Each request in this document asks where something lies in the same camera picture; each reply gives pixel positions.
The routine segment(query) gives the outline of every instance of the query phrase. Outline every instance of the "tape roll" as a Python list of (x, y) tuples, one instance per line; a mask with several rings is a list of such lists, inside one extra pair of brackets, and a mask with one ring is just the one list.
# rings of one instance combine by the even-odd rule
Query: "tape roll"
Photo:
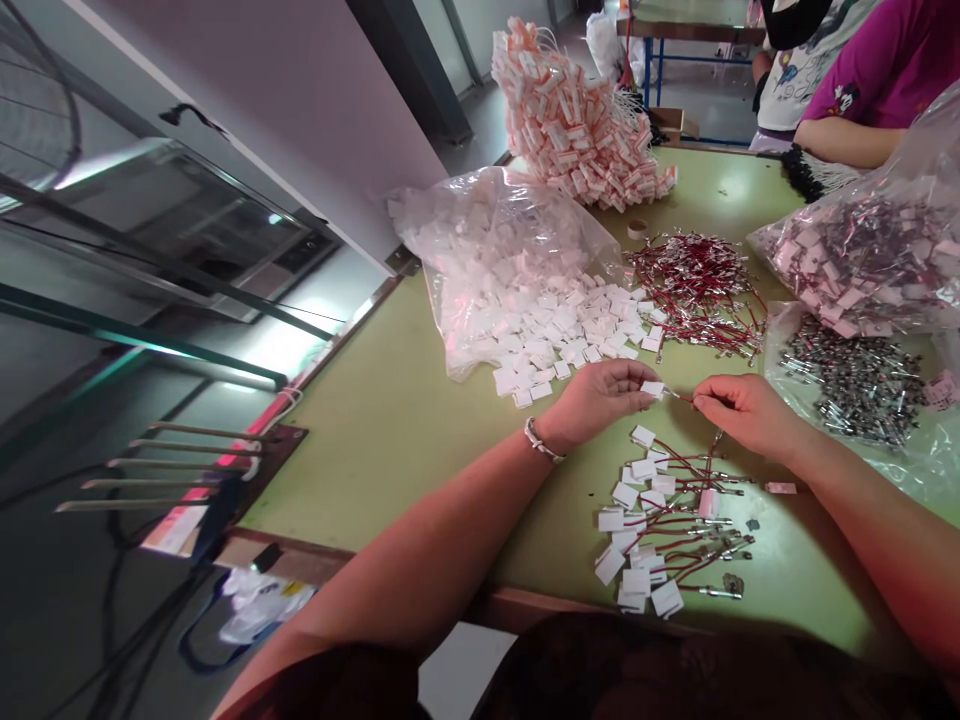
[(627, 225), (627, 237), (631, 240), (643, 240), (647, 237), (647, 223), (643, 220), (631, 220)]

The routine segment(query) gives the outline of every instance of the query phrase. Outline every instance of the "bracelet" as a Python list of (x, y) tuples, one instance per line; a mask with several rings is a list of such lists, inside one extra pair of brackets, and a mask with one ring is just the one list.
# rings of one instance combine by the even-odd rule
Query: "bracelet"
[(559, 465), (564, 460), (567, 459), (566, 455), (557, 455), (553, 450), (548, 448), (543, 444), (543, 440), (537, 437), (536, 430), (533, 429), (533, 418), (527, 418), (527, 424), (523, 426), (523, 434), (527, 436), (527, 440), (530, 441), (530, 444), (533, 445), (534, 449), (539, 450), (544, 455), (549, 457), (554, 465)]

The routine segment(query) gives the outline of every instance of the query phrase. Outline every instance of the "plastic bag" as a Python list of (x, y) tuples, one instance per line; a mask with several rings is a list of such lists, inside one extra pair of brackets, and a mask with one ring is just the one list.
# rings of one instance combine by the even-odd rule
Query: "plastic bag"
[[(829, 420), (816, 407), (823, 399), (821, 386), (803, 372), (780, 364), (781, 353), (800, 328), (807, 310), (798, 302), (771, 303), (769, 309), (764, 377), (800, 417), (829, 432)], [(895, 344), (911, 355), (923, 356), (922, 378), (932, 378), (939, 372), (929, 336), (903, 336)], [(943, 412), (919, 408), (915, 421), (920, 427), (912, 430), (899, 449), (867, 444), (842, 434), (831, 436), (852, 448), (907, 495), (922, 502), (953, 500), (960, 495), (960, 407)]]
[(600, 76), (614, 85), (623, 76), (624, 52), (613, 18), (594, 13), (587, 18), (587, 47)]
[(220, 629), (220, 639), (249, 645), (274, 623), (284, 623), (307, 604), (317, 589), (244, 568), (234, 568), (223, 586), (230, 595), (233, 616)]
[(960, 81), (883, 167), (747, 239), (844, 337), (960, 327)]
[(574, 292), (590, 270), (623, 285), (620, 244), (593, 216), (523, 173), (482, 168), (388, 201), (397, 234), (424, 265), (447, 375), (502, 366), (497, 338), (548, 292)]

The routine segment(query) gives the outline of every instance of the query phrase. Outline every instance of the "cardboard box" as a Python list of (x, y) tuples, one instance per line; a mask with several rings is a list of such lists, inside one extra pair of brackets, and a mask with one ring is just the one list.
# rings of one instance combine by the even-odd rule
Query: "cardboard box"
[(667, 136), (666, 145), (679, 145), (682, 135), (700, 137), (700, 126), (682, 108), (650, 108), (650, 119)]

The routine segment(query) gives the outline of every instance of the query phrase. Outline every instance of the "table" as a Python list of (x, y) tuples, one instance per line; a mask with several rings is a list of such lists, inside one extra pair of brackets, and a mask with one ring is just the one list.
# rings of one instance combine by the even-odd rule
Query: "table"
[[(741, 240), (755, 228), (802, 204), (779, 164), (754, 156), (658, 148), (679, 168), (673, 194), (654, 205), (597, 212), (625, 248), (627, 223), (643, 218), (658, 232), (674, 226)], [(765, 299), (787, 299), (774, 278), (751, 258)], [(652, 362), (653, 355), (648, 355)], [(715, 358), (704, 347), (667, 343), (668, 385), (689, 393), (703, 377), (746, 372), (742, 359)], [(517, 410), (498, 398), (490, 368), (458, 384), (444, 373), (443, 347), (433, 323), (422, 275), (396, 283), (346, 346), (306, 388), (289, 416), (310, 433), (259, 500), (241, 519), (222, 562), (248, 564), (265, 543), (287, 551), (275, 572), (303, 580), (329, 577), (416, 500), (440, 486), (477, 455), (539, 414), (559, 392)], [(593, 561), (606, 545), (593, 513), (609, 502), (619, 468), (641, 457), (624, 419), (560, 466), (517, 527), (471, 617), (514, 632), (544, 612), (581, 606), (611, 607)], [(679, 401), (667, 400), (643, 424), (681, 453), (704, 451), (714, 428)], [(725, 441), (723, 465), (758, 480), (790, 480)], [(810, 634), (887, 667), (913, 667), (916, 655), (885, 609), (865, 572), (826, 513), (807, 492), (795, 497), (749, 487), (725, 499), (723, 515), (744, 528), (755, 519), (754, 560), (712, 567), (698, 583), (719, 584), (723, 572), (743, 577), (743, 601), (685, 593), (677, 621), (697, 628)]]
[[(660, 106), (663, 87), (663, 61), (709, 62), (721, 65), (750, 65), (749, 60), (734, 58), (704, 58), (692, 55), (665, 55), (666, 40), (695, 40), (700, 42), (729, 43), (730, 45), (760, 45), (766, 30), (760, 27), (744, 27), (749, 0), (642, 0), (637, 3), (630, 22), (629, 11), (617, 16), (617, 32), (628, 33), (643, 39), (644, 70), (643, 98), (650, 107)], [(653, 40), (659, 38), (657, 55), (657, 101), (651, 103), (650, 65), (653, 58)], [(739, 141), (719, 138), (700, 138), (700, 142), (720, 145), (749, 145)]]

